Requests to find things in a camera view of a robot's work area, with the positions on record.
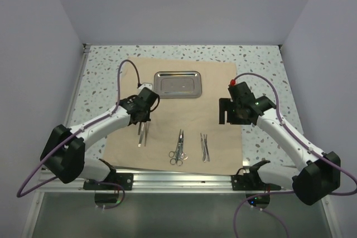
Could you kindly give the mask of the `steel forceps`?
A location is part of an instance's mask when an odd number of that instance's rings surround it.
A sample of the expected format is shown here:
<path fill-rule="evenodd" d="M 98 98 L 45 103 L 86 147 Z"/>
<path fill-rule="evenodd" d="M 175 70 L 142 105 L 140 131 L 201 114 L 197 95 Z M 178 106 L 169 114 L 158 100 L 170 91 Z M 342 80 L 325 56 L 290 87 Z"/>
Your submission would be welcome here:
<path fill-rule="evenodd" d="M 144 146 L 147 145 L 149 125 L 150 125 L 150 122 L 145 122 L 145 127 L 144 127 Z"/>
<path fill-rule="evenodd" d="M 142 146 L 144 133 L 145 133 L 145 126 L 146 126 L 145 123 L 140 122 L 139 128 L 138 128 L 138 135 L 139 135 L 138 147 Z"/>

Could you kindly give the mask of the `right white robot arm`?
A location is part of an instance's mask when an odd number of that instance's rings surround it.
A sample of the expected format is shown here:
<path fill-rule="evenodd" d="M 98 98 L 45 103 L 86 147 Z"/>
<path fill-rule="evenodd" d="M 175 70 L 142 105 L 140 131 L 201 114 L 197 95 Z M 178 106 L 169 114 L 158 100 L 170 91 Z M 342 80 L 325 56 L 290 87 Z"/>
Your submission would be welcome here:
<path fill-rule="evenodd" d="M 253 124 L 267 133 L 290 157 L 294 167 L 277 166 L 262 159 L 247 173 L 232 179 L 245 190 L 262 190 L 272 185 L 292 189 L 306 205 L 313 205 L 340 187 L 340 157 L 325 153 L 310 143 L 279 111 L 277 103 L 266 96 L 256 98 L 246 82 L 231 81 L 229 98 L 219 99 L 219 124 Z"/>

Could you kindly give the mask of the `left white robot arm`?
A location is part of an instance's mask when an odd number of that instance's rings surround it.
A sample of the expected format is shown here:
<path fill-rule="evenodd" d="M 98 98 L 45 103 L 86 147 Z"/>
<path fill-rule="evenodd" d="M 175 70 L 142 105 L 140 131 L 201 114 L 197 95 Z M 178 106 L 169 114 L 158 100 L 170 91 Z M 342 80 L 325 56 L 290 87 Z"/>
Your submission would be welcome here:
<path fill-rule="evenodd" d="M 149 122 L 152 106 L 159 103 L 160 96 L 144 86 L 137 95 L 118 101 L 90 121 L 69 128 L 56 126 L 40 156 L 41 164 L 64 184 L 83 178 L 103 189 L 112 188 L 119 183 L 114 167 L 102 159 L 88 158 L 86 150 L 116 130 Z"/>

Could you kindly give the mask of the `steel scissors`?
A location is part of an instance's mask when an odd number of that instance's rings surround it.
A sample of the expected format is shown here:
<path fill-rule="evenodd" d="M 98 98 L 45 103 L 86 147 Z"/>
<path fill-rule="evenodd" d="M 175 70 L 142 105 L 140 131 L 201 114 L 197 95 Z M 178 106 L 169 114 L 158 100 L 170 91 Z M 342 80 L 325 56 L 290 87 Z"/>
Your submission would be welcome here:
<path fill-rule="evenodd" d="M 184 131 L 181 129 L 178 136 L 177 155 L 181 160 L 187 160 L 188 156 L 184 152 Z"/>

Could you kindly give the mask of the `steel hemostat clamp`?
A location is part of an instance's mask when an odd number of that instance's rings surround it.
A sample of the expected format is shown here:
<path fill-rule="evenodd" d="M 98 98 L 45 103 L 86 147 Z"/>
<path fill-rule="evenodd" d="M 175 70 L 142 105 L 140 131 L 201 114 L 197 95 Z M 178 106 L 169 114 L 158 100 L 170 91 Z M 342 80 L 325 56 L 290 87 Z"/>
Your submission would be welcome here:
<path fill-rule="evenodd" d="M 176 144 L 176 149 L 169 152 L 170 164 L 181 166 L 183 161 L 181 159 L 181 141 L 182 141 L 182 130 L 180 129 L 178 134 L 178 140 Z"/>

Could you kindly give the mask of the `thin steel probe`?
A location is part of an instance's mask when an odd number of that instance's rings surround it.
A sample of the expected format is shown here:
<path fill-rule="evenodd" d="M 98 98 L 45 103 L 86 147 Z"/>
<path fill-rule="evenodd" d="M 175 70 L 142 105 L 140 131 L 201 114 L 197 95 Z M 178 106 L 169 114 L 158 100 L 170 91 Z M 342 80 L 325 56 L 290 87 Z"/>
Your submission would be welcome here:
<path fill-rule="evenodd" d="M 139 144 L 142 145 L 143 144 L 143 138 L 144 138 L 144 134 L 146 132 L 146 123 L 142 123 L 141 124 L 141 133 L 140 133 L 140 138 L 139 138 Z"/>

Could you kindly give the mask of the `steel scalpel handle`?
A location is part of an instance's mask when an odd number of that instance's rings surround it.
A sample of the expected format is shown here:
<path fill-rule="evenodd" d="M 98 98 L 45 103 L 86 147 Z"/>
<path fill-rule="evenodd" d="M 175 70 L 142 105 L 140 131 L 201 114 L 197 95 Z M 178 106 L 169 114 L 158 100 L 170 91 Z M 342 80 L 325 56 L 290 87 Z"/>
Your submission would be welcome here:
<path fill-rule="evenodd" d="M 201 142 L 201 149 L 202 149 L 202 161 L 206 162 L 205 142 L 204 142 L 204 135 L 202 135 L 202 133 L 200 133 L 200 142 Z"/>
<path fill-rule="evenodd" d="M 201 134 L 201 144 L 202 144 L 202 161 L 206 162 L 208 160 L 207 148 L 206 148 L 206 135 Z"/>

